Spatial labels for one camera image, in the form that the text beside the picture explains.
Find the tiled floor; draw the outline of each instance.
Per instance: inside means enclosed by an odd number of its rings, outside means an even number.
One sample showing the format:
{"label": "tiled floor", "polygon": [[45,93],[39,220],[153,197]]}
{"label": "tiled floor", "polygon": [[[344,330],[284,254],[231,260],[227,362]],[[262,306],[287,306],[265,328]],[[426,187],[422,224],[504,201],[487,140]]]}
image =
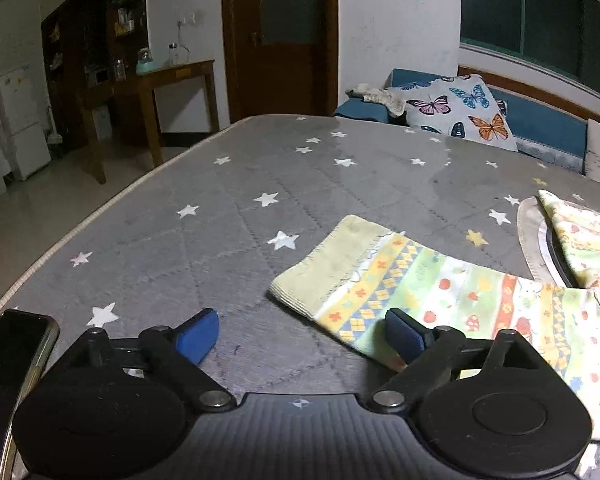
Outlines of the tiled floor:
{"label": "tiled floor", "polygon": [[[168,160],[183,151],[162,153]],[[84,152],[71,153],[0,197],[0,298],[48,248],[152,168],[148,151],[113,146],[106,146],[103,186],[84,165]]]}

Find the white refrigerator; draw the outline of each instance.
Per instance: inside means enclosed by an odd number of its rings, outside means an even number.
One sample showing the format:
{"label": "white refrigerator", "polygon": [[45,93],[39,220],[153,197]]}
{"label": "white refrigerator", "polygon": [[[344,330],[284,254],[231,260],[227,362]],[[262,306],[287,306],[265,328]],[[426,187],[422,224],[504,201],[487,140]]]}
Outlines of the white refrigerator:
{"label": "white refrigerator", "polygon": [[51,161],[27,65],[0,76],[7,159],[24,180]]}

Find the orange butterfly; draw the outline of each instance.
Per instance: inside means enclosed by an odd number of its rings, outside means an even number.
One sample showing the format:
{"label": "orange butterfly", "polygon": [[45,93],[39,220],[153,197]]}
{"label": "orange butterfly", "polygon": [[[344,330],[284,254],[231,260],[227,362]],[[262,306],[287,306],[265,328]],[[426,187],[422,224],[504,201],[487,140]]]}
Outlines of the orange butterfly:
{"label": "orange butterfly", "polygon": [[480,130],[480,136],[484,140],[493,140],[493,135],[495,134],[497,137],[500,137],[502,140],[509,138],[509,132],[504,127],[504,120],[500,114],[495,114],[493,117],[493,121],[489,124],[487,121],[483,121],[478,117],[471,117],[469,119],[475,126]]}

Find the smartphone screen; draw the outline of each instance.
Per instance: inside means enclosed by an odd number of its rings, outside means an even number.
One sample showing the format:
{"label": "smartphone screen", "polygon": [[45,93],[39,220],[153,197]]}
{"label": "smartphone screen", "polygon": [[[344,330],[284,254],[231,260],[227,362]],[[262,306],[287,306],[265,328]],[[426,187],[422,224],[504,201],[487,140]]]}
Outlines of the smartphone screen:
{"label": "smartphone screen", "polygon": [[51,323],[45,316],[16,310],[0,316],[0,460],[20,391]]}

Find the round black object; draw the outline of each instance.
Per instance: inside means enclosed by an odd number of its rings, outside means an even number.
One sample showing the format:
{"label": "round black object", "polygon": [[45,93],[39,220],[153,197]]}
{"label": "round black object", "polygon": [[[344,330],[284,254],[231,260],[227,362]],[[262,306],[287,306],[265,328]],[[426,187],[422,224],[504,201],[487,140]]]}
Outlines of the round black object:
{"label": "round black object", "polygon": [[30,471],[52,479],[115,479],[167,458],[185,425],[182,403],[161,384],[120,368],[72,368],[25,398],[13,436]]}
{"label": "round black object", "polygon": [[416,424],[424,444],[460,470],[491,478],[573,471],[591,436],[589,413],[558,380],[501,368],[433,390]]}

